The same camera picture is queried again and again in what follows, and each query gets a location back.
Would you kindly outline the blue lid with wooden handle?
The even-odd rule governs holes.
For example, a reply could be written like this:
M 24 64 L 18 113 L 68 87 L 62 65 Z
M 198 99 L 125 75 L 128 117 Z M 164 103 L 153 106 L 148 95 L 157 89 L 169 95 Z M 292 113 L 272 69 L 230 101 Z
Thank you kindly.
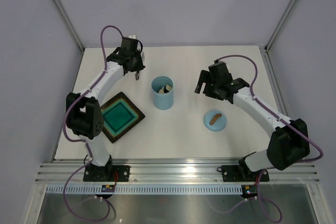
M 226 127 L 227 119 L 219 110 L 208 111 L 203 118 L 205 127 L 212 132 L 219 132 Z

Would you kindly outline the blue cylindrical lunch box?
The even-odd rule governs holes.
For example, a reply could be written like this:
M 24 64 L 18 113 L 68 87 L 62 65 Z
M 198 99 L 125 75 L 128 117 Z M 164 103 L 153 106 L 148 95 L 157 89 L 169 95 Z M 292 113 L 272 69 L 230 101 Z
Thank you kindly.
M 159 110 L 168 110 L 174 103 L 174 84 L 166 76 L 159 76 L 151 83 L 152 100 L 154 106 Z

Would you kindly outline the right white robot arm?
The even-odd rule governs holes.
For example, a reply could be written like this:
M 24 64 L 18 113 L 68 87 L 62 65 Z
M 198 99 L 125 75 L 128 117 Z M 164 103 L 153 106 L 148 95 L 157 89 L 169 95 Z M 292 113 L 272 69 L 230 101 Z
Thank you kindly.
M 251 84 L 242 78 L 233 79 L 226 63 L 216 61 L 202 70 L 195 93 L 228 101 L 246 112 L 269 136 L 268 147 L 239 160 L 238 173 L 244 180 L 268 168 L 284 170 L 310 154 L 308 129 L 302 119 L 291 118 L 274 110 L 253 92 Z

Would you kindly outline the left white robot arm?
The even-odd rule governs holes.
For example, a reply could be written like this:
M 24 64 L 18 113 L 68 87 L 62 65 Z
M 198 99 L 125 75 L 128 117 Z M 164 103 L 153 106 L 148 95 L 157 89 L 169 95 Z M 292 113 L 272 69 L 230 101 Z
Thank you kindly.
M 90 163 L 96 166 L 95 175 L 102 181 L 113 176 L 113 167 L 107 164 L 110 154 L 100 136 L 104 127 L 100 103 L 125 74 L 138 75 L 145 68 L 142 50 L 136 36 L 122 37 L 121 46 L 109 56 L 103 52 L 104 66 L 97 76 L 82 91 L 66 97 L 63 134 L 70 142 L 84 143 Z

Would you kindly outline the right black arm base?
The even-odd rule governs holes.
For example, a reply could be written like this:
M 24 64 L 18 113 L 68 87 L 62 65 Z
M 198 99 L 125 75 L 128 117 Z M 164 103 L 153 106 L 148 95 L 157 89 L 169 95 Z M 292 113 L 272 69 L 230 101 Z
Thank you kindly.
M 222 165 L 217 167 L 216 171 L 221 173 L 223 182 L 257 182 L 260 178 L 261 182 L 269 182 L 268 173 L 251 172 L 245 164 L 247 156 L 241 158 L 238 164 L 235 165 Z

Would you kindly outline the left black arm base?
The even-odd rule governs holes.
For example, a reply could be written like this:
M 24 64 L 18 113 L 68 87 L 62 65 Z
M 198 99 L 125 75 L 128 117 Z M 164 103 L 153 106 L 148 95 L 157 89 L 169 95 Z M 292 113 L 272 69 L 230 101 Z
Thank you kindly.
M 85 167 L 84 182 L 128 182 L 130 177 L 129 165 L 116 165 L 109 157 L 105 166 L 89 164 Z

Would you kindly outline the black teal square plate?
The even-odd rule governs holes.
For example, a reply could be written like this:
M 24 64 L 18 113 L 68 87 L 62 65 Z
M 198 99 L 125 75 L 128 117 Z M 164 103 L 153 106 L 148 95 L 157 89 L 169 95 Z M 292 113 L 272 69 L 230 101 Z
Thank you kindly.
M 144 118 L 144 113 L 123 93 L 119 92 L 101 107 L 104 119 L 102 132 L 115 143 Z

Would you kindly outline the left aluminium frame post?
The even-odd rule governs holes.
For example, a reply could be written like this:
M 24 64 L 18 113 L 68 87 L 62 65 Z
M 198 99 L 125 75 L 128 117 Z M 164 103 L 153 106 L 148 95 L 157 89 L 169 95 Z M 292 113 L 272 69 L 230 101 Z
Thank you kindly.
M 85 47 L 83 45 L 82 40 L 80 39 L 73 23 L 71 22 L 61 0 L 51 0 L 52 3 L 54 4 L 57 12 L 59 13 L 62 21 L 64 22 L 68 32 L 70 33 L 70 36 L 72 37 L 73 41 L 77 45 L 78 49 L 80 50 L 81 54 L 84 53 Z

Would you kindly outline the aluminium frame post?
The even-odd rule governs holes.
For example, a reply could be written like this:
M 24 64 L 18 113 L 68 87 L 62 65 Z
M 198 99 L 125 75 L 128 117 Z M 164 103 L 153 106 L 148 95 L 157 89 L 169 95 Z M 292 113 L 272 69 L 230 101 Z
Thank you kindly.
M 82 40 L 80 39 L 73 23 L 71 22 L 61 0 L 51 0 L 52 3 L 54 4 L 57 12 L 59 13 L 62 21 L 64 22 L 68 32 L 70 33 L 70 36 L 72 37 L 73 41 L 77 45 L 78 49 L 80 50 L 81 54 L 84 53 L 85 47 L 83 45 Z
M 270 38 L 268 39 L 266 45 L 264 46 L 265 52 L 268 54 L 279 37 L 284 25 L 289 19 L 291 13 L 293 12 L 295 6 L 298 4 L 299 0 L 289 0 L 284 12 L 281 14 L 279 21 L 277 22 L 275 29 L 273 30 Z

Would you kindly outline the right aluminium frame post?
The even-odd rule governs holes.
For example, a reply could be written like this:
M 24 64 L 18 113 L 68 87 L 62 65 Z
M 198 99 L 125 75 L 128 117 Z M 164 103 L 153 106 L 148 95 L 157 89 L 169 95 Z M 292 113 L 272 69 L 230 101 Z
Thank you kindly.
M 268 39 L 266 45 L 264 46 L 265 52 L 268 54 L 279 37 L 284 25 L 289 19 L 291 13 L 293 12 L 295 6 L 298 4 L 299 0 L 289 0 L 284 12 L 281 14 L 279 21 L 277 22 L 275 29 L 273 30 L 270 38 Z

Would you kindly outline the aluminium rail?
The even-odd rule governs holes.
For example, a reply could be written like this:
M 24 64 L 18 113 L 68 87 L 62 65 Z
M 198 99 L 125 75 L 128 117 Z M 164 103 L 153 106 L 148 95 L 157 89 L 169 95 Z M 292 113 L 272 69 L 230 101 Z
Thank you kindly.
M 230 158 L 164 158 L 114 159 L 115 165 L 130 166 L 129 184 L 220 184 L 217 168 L 236 165 Z M 79 159 L 42 163 L 35 183 L 64 183 L 83 165 Z M 271 184 L 318 184 L 319 175 L 313 163 L 294 164 L 283 171 L 268 171 Z

